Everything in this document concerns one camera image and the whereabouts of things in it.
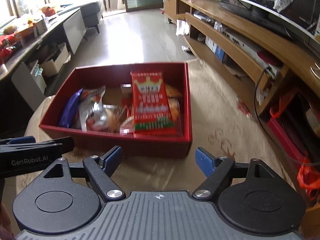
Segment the left human hand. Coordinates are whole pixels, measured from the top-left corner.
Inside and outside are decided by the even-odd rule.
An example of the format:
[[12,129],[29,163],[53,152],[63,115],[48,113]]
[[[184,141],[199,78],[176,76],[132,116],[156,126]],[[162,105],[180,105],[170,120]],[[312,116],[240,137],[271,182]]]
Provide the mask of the left human hand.
[[1,240],[15,239],[12,229],[11,221],[5,206],[1,203],[0,211],[0,226],[1,226]]

